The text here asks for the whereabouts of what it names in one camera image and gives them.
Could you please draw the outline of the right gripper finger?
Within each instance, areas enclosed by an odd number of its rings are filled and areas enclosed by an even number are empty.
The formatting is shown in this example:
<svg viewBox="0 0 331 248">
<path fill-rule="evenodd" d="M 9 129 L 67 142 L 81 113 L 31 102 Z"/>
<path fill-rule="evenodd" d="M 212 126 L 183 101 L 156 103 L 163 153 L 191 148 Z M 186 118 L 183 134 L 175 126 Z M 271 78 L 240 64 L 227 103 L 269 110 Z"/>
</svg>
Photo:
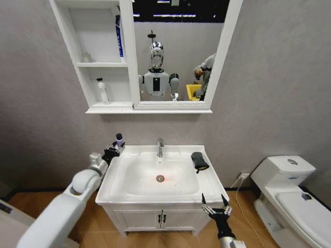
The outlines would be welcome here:
<svg viewBox="0 0 331 248">
<path fill-rule="evenodd" d="M 227 199 L 224 197 L 224 195 L 221 195 L 224 207 L 222 209 L 222 213 L 223 214 L 231 214 L 232 212 L 232 207 L 229 205 L 229 202 L 227 201 Z"/>
<path fill-rule="evenodd" d="M 206 203 L 204 194 L 202 193 L 202 209 L 207 214 L 213 214 L 213 209 Z"/>
</svg>

